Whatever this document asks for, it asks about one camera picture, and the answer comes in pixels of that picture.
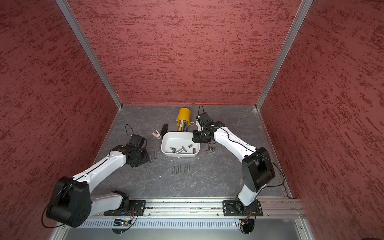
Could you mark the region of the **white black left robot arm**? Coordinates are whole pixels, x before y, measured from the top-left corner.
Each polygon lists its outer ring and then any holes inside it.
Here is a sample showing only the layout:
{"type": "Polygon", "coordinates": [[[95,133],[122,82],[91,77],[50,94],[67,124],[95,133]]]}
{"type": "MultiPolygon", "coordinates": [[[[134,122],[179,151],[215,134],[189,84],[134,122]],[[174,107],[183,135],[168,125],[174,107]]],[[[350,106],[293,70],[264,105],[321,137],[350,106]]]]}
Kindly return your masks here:
{"type": "Polygon", "coordinates": [[[104,212],[112,212],[118,216],[138,217],[143,207],[132,204],[128,194],[113,191],[106,195],[92,197],[91,193],[115,170],[124,165],[138,167],[149,160],[149,154],[145,149],[129,145],[116,146],[105,158],[87,170],[71,178],[60,178],[54,186],[51,200],[42,218],[76,228],[89,217],[104,212]]]}

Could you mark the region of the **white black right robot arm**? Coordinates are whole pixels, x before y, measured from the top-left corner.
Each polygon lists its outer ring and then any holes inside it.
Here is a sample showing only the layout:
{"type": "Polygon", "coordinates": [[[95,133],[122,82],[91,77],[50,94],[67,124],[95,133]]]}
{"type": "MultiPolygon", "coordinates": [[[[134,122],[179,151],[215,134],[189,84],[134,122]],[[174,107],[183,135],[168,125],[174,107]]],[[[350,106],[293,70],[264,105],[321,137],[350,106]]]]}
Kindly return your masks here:
{"type": "Polygon", "coordinates": [[[197,123],[197,128],[193,131],[194,143],[219,143],[241,162],[244,186],[237,195],[237,208],[244,211],[276,176],[268,151],[244,142],[219,121],[197,123]]]}

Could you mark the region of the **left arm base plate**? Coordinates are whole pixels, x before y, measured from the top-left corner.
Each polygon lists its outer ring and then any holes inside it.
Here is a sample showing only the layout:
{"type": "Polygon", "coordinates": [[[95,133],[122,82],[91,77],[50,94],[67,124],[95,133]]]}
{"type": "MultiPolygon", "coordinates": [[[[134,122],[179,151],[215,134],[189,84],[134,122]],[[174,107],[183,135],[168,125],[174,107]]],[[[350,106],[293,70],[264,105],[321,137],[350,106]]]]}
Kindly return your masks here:
{"type": "Polygon", "coordinates": [[[128,205],[120,207],[116,210],[110,210],[104,212],[104,216],[114,216],[114,217],[141,217],[144,215],[146,208],[145,200],[129,200],[128,205]]]}

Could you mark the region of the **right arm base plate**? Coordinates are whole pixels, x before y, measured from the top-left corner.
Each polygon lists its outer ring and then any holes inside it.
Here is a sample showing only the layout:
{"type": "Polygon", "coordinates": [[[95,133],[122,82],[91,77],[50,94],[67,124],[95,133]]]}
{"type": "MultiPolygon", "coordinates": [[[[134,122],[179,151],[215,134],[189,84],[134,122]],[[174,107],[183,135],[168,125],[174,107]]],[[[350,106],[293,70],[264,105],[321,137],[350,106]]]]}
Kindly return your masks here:
{"type": "Polygon", "coordinates": [[[262,217],[264,215],[258,200],[249,206],[244,206],[240,201],[223,201],[222,204],[225,217],[262,217]]]}

